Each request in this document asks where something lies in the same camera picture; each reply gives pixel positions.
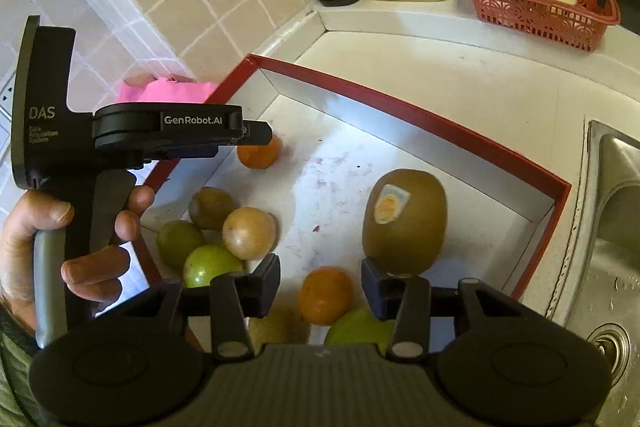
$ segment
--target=orange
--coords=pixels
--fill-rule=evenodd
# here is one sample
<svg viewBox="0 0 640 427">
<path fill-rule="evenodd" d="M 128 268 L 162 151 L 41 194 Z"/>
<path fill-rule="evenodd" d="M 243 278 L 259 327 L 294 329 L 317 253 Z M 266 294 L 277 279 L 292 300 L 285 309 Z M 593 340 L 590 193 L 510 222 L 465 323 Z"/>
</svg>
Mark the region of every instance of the orange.
<svg viewBox="0 0 640 427">
<path fill-rule="evenodd" d="M 239 145 L 238 159 L 250 169 L 266 169 L 275 163 L 282 152 L 282 140 L 275 134 L 268 145 Z"/>
<path fill-rule="evenodd" d="M 353 301 L 350 277 L 335 266 L 321 266 L 306 276 L 298 296 L 300 314 L 310 324 L 331 326 Z"/>
</svg>

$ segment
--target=countertop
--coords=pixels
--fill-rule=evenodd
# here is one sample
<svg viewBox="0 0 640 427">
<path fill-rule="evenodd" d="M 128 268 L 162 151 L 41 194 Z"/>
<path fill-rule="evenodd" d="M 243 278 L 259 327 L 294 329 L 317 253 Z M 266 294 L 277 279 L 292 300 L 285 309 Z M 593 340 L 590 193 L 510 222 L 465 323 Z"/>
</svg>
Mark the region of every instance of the countertop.
<svg viewBox="0 0 640 427">
<path fill-rule="evenodd" d="M 572 184 L 523 297 L 545 314 L 572 240 L 588 122 L 640 139 L 640 37 L 614 26 L 585 54 L 482 23 L 470 0 L 363 0 L 318 11 L 329 31 L 297 64 L 433 111 Z"/>
</svg>

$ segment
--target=drain strainer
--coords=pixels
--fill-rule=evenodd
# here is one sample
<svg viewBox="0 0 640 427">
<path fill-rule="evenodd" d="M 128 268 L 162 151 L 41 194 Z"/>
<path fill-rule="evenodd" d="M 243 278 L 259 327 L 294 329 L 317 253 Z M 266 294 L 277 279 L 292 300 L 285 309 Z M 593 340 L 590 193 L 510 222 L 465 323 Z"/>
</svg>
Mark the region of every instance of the drain strainer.
<svg viewBox="0 0 640 427">
<path fill-rule="evenodd" d="M 611 366 L 611 386 L 618 383 L 629 361 L 629 337 L 617 324 L 603 324 L 591 333 L 587 341 L 598 348 Z"/>
</svg>

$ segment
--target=human hand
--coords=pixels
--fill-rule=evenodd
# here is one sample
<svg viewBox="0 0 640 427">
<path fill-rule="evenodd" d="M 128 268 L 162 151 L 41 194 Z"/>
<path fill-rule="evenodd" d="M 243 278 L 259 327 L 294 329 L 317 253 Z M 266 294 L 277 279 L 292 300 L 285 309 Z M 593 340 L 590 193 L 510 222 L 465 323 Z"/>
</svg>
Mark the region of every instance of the human hand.
<svg viewBox="0 0 640 427">
<path fill-rule="evenodd" d="M 140 233 L 139 215 L 154 201 L 149 187 L 135 187 L 127 209 L 116 217 L 115 232 L 123 241 Z M 28 190 L 4 222 L 0 234 L 0 290 L 9 311 L 23 325 L 35 330 L 33 294 L 33 235 L 38 230 L 66 227 L 74 217 L 71 204 L 44 192 Z M 110 245 L 100 251 L 65 261 L 60 275 L 68 288 L 83 299 L 104 304 L 115 302 L 122 291 L 118 277 L 129 269 L 129 253 Z"/>
</svg>

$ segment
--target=finger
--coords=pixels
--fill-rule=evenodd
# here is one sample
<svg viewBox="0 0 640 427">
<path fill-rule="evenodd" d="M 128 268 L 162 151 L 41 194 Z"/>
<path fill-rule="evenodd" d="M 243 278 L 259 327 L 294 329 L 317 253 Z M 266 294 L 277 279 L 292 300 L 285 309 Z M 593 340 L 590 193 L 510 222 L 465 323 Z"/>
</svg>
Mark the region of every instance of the finger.
<svg viewBox="0 0 640 427">
<path fill-rule="evenodd" d="M 123 241 L 133 241 L 140 233 L 138 214 L 123 210 L 116 216 L 116 235 Z"/>
<path fill-rule="evenodd" d="M 68 284 L 67 286 L 82 299 L 105 304 L 114 303 L 122 293 L 122 284 L 117 279 L 110 279 L 94 284 Z"/>
<path fill-rule="evenodd" d="M 127 208 L 140 215 L 154 203 L 155 197 L 156 193 L 151 187 L 145 185 L 134 187 L 129 195 Z"/>
<path fill-rule="evenodd" d="M 4 222 L 2 240 L 12 248 L 31 244 L 36 230 L 66 227 L 74 217 L 71 203 L 60 201 L 37 190 L 28 190 L 15 204 Z"/>
<path fill-rule="evenodd" d="M 124 275 L 129 269 L 129 252 L 111 245 L 62 264 L 62 279 L 71 285 L 95 284 Z"/>
</svg>

